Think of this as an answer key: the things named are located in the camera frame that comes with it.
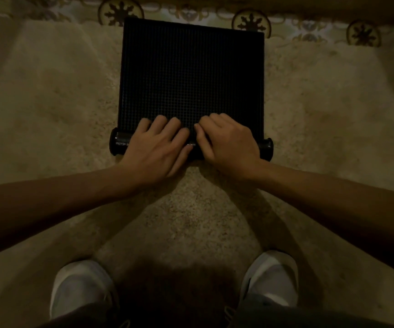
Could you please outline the person's left hand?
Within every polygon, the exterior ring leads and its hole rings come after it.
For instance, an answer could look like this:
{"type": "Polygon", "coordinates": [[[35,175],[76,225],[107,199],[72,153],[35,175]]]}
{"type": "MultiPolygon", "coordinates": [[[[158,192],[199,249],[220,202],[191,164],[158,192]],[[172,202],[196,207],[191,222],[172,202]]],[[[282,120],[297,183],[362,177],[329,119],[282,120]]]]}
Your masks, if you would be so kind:
{"type": "Polygon", "coordinates": [[[182,145],[162,145],[161,131],[169,120],[158,115],[151,121],[149,131],[151,138],[136,140],[135,132],[121,162],[119,171],[126,180],[126,186],[137,190],[148,185],[160,182],[168,177],[168,173],[177,158],[180,150],[186,145],[189,129],[182,126],[182,145]]]}

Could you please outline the person's right hand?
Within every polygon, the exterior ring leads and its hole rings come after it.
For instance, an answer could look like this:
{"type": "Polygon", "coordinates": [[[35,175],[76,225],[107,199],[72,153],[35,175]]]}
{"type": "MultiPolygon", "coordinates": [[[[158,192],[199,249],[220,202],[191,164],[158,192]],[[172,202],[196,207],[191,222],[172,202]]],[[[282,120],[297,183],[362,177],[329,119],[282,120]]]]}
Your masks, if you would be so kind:
{"type": "Polygon", "coordinates": [[[198,123],[216,124],[216,165],[212,166],[239,181],[251,180],[260,152],[250,129],[224,113],[203,116],[198,123]]]}

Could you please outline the black mesh roll-up mat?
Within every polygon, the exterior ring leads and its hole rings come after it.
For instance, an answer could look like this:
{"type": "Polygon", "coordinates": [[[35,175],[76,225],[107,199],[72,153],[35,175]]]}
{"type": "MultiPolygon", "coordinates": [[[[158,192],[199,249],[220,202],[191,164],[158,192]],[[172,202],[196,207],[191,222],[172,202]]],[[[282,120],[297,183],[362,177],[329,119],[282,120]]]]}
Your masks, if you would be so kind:
{"type": "Polygon", "coordinates": [[[190,131],[189,159],[203,159],[194,124],[225,113],[248,127],[270,161],[264,135],[265,36],[166,21],[127,17],[123,26],[117,126],[109,139],[113,156],[125,154],[142,118],[178,118],[190,131]]]}

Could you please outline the person's left forearm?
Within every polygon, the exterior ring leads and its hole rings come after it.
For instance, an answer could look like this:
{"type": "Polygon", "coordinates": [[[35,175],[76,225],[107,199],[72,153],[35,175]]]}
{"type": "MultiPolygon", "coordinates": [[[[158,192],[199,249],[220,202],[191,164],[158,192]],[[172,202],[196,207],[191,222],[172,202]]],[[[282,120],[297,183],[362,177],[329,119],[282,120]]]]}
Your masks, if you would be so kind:
{"type": "Polygon", "coordinates": [[[134,193],[140,182],[122,166],[0,184],[0,252],[71,217],[134,193]]]}

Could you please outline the person's right forearm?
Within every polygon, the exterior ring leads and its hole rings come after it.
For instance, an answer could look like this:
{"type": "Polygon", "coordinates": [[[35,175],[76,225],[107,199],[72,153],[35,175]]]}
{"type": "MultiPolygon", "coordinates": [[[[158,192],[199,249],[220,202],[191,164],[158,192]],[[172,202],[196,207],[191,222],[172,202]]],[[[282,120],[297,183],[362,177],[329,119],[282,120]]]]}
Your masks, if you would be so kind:
{"type": "Polygon", "coordinates": [[[248,179],[394,269],[394,191],[259,158],[248,179]]]}

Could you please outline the patterned carpet with medallions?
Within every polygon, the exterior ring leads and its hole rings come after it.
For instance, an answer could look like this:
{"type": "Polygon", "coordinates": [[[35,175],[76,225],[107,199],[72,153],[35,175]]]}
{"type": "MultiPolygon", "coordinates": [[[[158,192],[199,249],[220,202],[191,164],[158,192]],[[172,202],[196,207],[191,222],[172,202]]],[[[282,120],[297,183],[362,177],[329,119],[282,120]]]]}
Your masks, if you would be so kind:
{"type": "Polygon", "coordinates": [[[139,0],[0,0],[0,16],[34,21],[97,22],[111,27],[123,27],[127,17],[136,17],[259,32],[267,39],[394,48],[394,24],[270,14],[250,7],[234,11],[223,6],[139,0]]]}

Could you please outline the beige shaggy rug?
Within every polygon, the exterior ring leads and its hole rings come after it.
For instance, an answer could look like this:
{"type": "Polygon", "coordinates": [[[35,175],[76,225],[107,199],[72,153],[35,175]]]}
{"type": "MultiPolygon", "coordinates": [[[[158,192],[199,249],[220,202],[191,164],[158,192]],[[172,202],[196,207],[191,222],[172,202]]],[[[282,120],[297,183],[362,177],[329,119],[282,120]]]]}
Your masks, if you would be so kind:
{"type": "MultiPolygon", "coordinates": [[[[123,29],[0,16],[0,183],[114,165],[123,29]]],[[[274,163],[394,190],[394,48],[265,42],[274,163]]],[[[225,327],[244,273],[278,248],[299,304],[394,324],[394,270],[200,161],[134,198],[0,252],[0,328],[49,319],[53,279],[92,258],[142,326],[225,327]]]]}

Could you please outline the person's white right shoe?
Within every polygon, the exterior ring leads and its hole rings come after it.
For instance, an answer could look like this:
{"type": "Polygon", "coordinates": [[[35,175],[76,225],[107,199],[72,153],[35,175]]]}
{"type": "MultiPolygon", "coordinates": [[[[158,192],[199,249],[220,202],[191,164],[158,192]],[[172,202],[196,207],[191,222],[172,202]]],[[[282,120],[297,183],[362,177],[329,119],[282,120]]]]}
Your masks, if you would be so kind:
{"type": "Polygon", "coordinates": [[[251,295],[262,296],[284,307],[296,307],[299,277],[298,266],[293,257],[278,250],[259,255],[243,277],[239,304],[251,295]]]}

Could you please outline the person's white shoe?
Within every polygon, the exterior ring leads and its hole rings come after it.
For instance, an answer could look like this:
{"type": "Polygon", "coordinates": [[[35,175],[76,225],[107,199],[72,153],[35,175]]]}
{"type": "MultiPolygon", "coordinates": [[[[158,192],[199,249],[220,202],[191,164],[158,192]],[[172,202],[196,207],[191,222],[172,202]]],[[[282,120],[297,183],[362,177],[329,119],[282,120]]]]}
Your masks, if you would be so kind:
{"type": "Polygon", "coordinates": [[[296,307],[299,277],[298,266],[293,257],[278,250],[259,255],[243,277],[239,304],[251,295],[262,296],[284,307],[296,307]]]}
{"type": "Polygon", "coordinates": [[[55,276],[49,308],[50,320],[75,314],[88,305],[118,310],[119,296],[107,271],[94,260],[81,260],[62,267],[55,276]]]}

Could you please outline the person's white left shoe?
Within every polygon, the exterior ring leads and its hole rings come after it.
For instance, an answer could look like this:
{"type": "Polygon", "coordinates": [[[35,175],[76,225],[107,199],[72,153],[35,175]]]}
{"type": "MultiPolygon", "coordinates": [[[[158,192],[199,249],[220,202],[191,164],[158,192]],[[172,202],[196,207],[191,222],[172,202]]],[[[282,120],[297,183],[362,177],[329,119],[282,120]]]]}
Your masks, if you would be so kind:
{"type": "Polygon", "coordinates": [[[49,308],[50,320],[75,314],[88,305],[118,310],[119,296],[107,271],[94,260],[81,260],[62,267],[55,276],[49,308]]]}

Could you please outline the person's dark trousers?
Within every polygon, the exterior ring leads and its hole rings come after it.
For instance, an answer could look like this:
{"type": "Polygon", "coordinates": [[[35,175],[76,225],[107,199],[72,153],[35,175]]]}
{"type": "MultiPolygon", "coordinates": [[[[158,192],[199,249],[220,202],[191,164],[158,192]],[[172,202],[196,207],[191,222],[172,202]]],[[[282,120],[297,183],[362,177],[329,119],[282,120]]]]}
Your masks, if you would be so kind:
{"type": "MultiPolygon", "coordinates": [[[[211,323],[189,319],[150,319],[148,315],[122,323],[104,303],[76,309],[36,328],[211,328],[211,323]]],[[[227,328],[394,328],[394,325],[331,311],[284,307],[258,294],[248,295],[238,306],[227,328]]]]}

